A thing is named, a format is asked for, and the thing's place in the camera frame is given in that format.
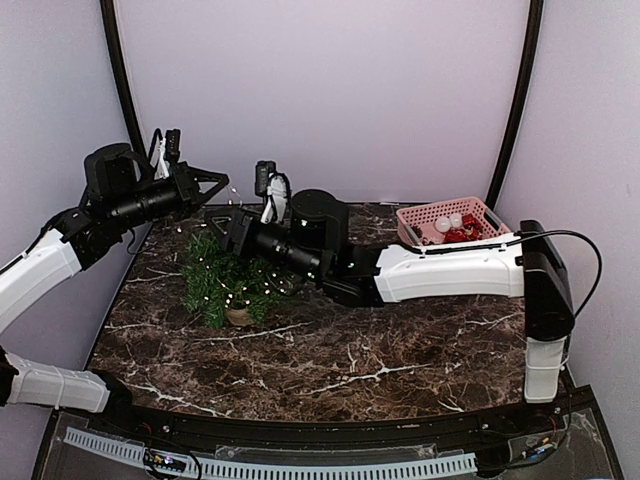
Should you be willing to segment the pink plastic basket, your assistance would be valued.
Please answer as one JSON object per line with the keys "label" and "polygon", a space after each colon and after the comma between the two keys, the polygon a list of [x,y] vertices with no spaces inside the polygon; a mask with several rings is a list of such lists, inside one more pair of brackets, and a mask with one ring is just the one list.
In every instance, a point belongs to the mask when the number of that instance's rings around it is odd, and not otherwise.
{"label": "pink plastic basket", "polygon": [[396,215],[400,239],[416,247],[486,240],[510,232],[477,197],[401,208]]}

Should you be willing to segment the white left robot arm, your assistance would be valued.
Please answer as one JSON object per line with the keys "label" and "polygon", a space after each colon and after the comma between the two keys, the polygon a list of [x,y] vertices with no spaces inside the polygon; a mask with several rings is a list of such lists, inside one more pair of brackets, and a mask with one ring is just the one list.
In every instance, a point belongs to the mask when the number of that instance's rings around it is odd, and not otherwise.
{"label": "white left robot arm", "polygon": [[[78,206],[54,215],[37,239],[1,270],[1,327],[59,284],[101,260],[141,225],[197,212],[229,178],[190,166],[178,147],[162,142],[152,163],[126,143],[102,147],[84,160],[86,188]],[[140,412],[115,397],[106,374],[70,370],[1,352],[1,403],[101,413],[120,436],[141,427]]]}

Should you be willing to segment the red ornaments in basket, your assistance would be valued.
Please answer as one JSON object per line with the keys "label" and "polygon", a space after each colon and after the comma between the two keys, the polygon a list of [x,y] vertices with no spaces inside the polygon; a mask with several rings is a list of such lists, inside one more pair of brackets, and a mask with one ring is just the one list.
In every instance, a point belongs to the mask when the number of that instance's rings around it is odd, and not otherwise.
{"label": "red ornaments in basket", "polygon": [[477,241],[484,237],[484,227],[478,219],[472,214],[461,215],[463,217],[462,228],[451,230],[445,234],[440,233],[444,244]]}

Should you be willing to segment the white ball ornament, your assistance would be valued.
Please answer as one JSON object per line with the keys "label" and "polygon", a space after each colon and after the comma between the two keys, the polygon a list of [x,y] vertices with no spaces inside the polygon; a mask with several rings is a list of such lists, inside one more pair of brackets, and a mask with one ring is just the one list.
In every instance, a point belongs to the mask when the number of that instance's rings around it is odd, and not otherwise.
{"label": "white ball ornament", "polygon": [[459,213],[452,213],[448,216],[442,215],[435,220],[434,227],[442,234],[451,230],[460,229],[463,227],[463,217]]}

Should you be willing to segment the small green christmas tree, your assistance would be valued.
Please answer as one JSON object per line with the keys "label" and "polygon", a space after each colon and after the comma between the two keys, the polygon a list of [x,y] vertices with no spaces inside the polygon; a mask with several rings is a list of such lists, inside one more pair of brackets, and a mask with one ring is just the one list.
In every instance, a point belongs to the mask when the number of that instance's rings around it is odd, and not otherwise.
{"label": "small green christmas tree", "polygon": [[261,324],[273,308],[294,296],[301,282],[260,258],[221,250],[210,233],[194,235],[181,271],[185,308],[212,328]]}

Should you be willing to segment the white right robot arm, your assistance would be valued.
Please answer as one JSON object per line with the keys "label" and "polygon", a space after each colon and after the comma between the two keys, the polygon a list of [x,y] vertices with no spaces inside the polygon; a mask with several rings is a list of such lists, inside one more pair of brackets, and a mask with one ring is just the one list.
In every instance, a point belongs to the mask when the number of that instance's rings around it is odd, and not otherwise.
{"label": "white right robot arm", "polygon": [[205,219],[223,250],[297,274],[347,307],[472,294],[524,298],[525,400],[511,410],[510,424],[530,434],[547,420],[576,315],[566,266],[538,222],[494,240],[366,246],[349,242],[349,208],[330,193],[300,191],[290,207],[287,225],[231,206],[210,209]]}

